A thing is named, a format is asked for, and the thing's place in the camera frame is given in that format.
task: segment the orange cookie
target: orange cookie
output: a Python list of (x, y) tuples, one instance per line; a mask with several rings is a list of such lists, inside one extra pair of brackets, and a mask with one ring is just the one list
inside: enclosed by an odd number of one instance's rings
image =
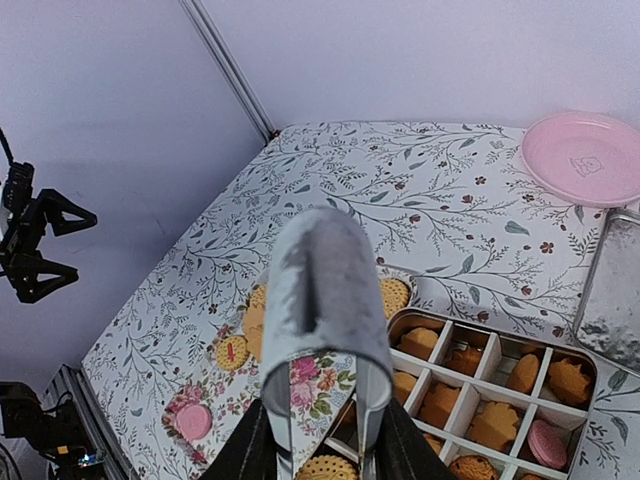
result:
[(540, 349), (538, 347), (534, 347), (533, 345), (522, 345), (520, 347), (520, 353), (522, 355), (529, 355), (530, 353), (538, 353)]
[(540, 371), (540, 359), (530, 353), (520, 359), (515, 366), (509, 380), (507, 380), (507, 388), (529, 394), (533, 391), (536, 384), (538, 372)]
[(379, 281), (382, 293), (384, 316), (389, 320), (398, 310), (409, 305), (411, 290), (404, 282), (396, 278), (383, 278)]
[(216, 350), (216, 360), (223, 370), (237, 370), (249, 358), (247, 340), (244, 337), (233, 336), (226, 338)]
[(465, 350), (454, 350), (445, 367), (473, 377), (482, 360), (482, 350), (467, 347)]
[(321, 455), (307, 460), (295, 480), (358, 480), (358, 474), (344, 458)]
[(242, 329), (247, 330), (264, 325), (264, 307), (261, 305), (252, 306), (244, 312), (242, 317)]
[(443, 429), (456, 400), (458, 400), (458, 395), (460, 395), (459, 388), (438, 383), (432, 391), (425, 395), (420, 412), (418, 412), (418, 418), (429, 425)]
[(428, 433), (424, 433), (422, 436), (431, 447), (431, 450), (436, 452), (436, 455), (440, 455), (440, 452), (442, 451), (442, 442)]
[(418, 327), (402, 336), (398, 350), (422, 360), (429, 360), (436, 343), (438, 343), (438, 334), (436, 332), (424, 327)]
[(569, 358), (549, 365), (549, 387), (558, 399), (571, 407), (582, 405), (591, 396), (593, 379), (581, 371), (580, 364), (573, 364)]
[(263, 327), (252, 327), (245, 333), (247, 339), (247, 350), (256, 357), (258, 363), (262, 362), (262, 331)]
[(473, 417), (469, 438), (504, 453), (516, 439), (519, 424), (518, 412), (511, 405), (489, 402), (482, 413)]
[(266, 308), (267, 306), (267, 286), (266, 285), (258, 285), (253, 289), (253, 292), (251, 292), (251, 295), (249, 296), (249, 306)]
[(411, 394), (411, 390), (416, 386), (418, 380), (413, 375), (404, 372), (394, 372), (393, 374), (393, 395), (398, 399), (400, 405), (404, 405)]
[(449, 470), (458, 480), (498, 480), (498, 471), (491, 462), (480, 455), (467, 455), (456, 458)]

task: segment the cookie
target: cookie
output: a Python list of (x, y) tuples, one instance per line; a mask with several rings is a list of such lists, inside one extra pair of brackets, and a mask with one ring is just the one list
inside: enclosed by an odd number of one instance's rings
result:
[(263, 326), (264, 314), (265, 310), (262, 305), (249, 305), (242, 316), (242, 330), (246, 332), (250, 328)]
[(211, 425), (211, 411), (203, 405), (188, 405), (176, 413), (176, 429), (187, 442), (202, 440)]
[(431, 450), (433, 450), (436, 455), (440, 455), (440, 452), (442, 451), (442, 442), (428, 433), (424, 433), (422, 436), (431, 447)]
[(226, 338), (216, 350), (216, 360), (223, 370), (237, 370), (249, 358), (247, 340), (244, 337), (233, 336)]
[(509, 380), (507, 380), (507, 388), (516, 392), (526, 393), (527, 395), (533, 391), (536, 384), (538, 372), (540, 371), (540, 359), (530, 353), (520, 359), (515, 366)]
[(520, 417), (508, 403), (489, 402), (471, 421), (469, 438), (505, 453), (518, 435)]
[(549, 387), (556, 397), (571, 407), (589, 400), (593, 379), (581, 371), (582, 365), (563, 358), (549, 365)]
[(404, 282), (396, 278), (383, 278), (379, 284), (384, 316), (389, 320), (394, 313), (409, 305), (411, 290)]
[(520, 353), (522, 356), (529, 355), (530, 353), (538, 354), (540, 353), (540, 348), (525, 344), (520, 347)]
[(449, 470), (458, 480), (498, 480), (498, 471), (491, 462), (480, 455), (467, 455), (456, 458)]
[(416, 386), (418, 380), (413, 375), (404, 372), (394, 372), (393, 374), (393, 396), (398, 399), (400, 405), (404, 405), (411, 394), (411, 390)]
[(454, 350), (451, 359), (444, 364), (450, 370), (473, 377), (482, 360), (482, 350), (467, 347), (465, 350)]
[(307, 460), (295, 480), (358, 480), (358, 474), (344, 458), (321, 455)]
[(262, 363), (262, 333), (262, 326), (250, 328), (245, 333), (245, 338), (247, 339), (247, 350), (251, 355), (256, 357), (258, 363)]
[(267, 307), (267, 286), (266, 285), (258, 285), (253, 289), (251, 295), (249, 295), (249, 306), (250, 307)]
[(414, 328), (403, 335), (398, 350), (422, 360), (429, 360), (433, 348), (438, 343), (438, 334), (424, 327)]
[(564, 443), (544, 420), (536, 420), (531, 424), (527, 443), (531, 453), (543, 467), (562, 470), (567, 464), (568, 456)]
[(418, 412), (418, 418), (442, 430), (451, 415), (456, 400), (458, 400), (458, 395), (460, 395), (459, 388), (438, 383), (432, 391), (425, 395), (422, 407)]

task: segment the gray wall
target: gray wall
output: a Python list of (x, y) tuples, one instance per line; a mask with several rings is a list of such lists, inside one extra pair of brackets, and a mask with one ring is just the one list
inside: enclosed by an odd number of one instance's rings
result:
[(0, 279), (0, 380), (40, 392), (262, 141), (175, 0), (4, 2), (0, 125), (38, 188), (99, 218), (42, 243), (78, 283), (23, 305)]
[(276, 124), (640, 125), (637, 0), (202, 0)]

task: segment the pink cookie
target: pink cookie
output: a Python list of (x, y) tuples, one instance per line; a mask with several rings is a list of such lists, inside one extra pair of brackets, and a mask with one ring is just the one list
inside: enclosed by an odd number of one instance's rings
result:
[(531, 453), (540, 465), (560, 470), (567, 464), (567, 449), (547, 422), (543, 420), (533, 422), (527, 435), (527, 442)]
[(202, 405), (189, 405), (176, 414), (175, 425), (188, 442), (200, 440), (211, 429), (211, 412)]

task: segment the cookie tin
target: cookie tin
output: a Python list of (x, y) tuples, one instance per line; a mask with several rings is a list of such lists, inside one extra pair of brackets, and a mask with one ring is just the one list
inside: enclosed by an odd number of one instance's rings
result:
[(607, 214), (574, 323), (577, 342), (640, 375), (640, 215)]
[[(438, 342), (428, 360), (407, 355), (394, 348), (404, 333), (416, 327), (425, 327), (439, 334)], [(589, 354), (571, 347), (546, 344), (417, 308), (406, 308), (394, 315), (389, 322), (389, 339), (394, 369), (417, 378), (404, 408), (414, 417), (421, 431), (432, 435), (441, 443), (442, 450), (439, 456), (446, 465), (451, 465), (462, 456), (480, 455), (489, 460), (498, 473), (497, 478), (501, 480), (515, 480), (525, 474), (553, 480), (567, 480), (570, 477), (586, 434), (595, 395), (591, 390), (590, 398), (579, 406), (561, 403), (548, 386), (549, 366), (564, 358), (571, 359), (573, 363), (579, 364), (582, 373), (591, 379), (593, 389), (598, 373)], [(473, 376), (461, 374), (445, 366), (455, 350), (468, 346), (482, 350), (481, 360)], [(527, 395), (511, 390), (506, 385), (519, 358), (528, 353), (533, 353), (540, 359), (540, 368), (533, 390)], [(460, 389), (455, 406), (442, 429), (419, 418), (423, 398), (437, 382)], [(481, 413), (488, 402), (508, 403), (520, 419), (517, 434), (504, 452), (469, 439), (473, 417)], [(345, 420), (348, 417), (348, 413), (340, 417), (340, 421), (325, 439), (324, 445), (354, 461), (357, 458), (353, 450), (354, 427), (352, 422)], [(568, 462), (559, 470), (540, 465), (529, 448), (527, 435), (536, 420), (548, 423), (567, 448)]]

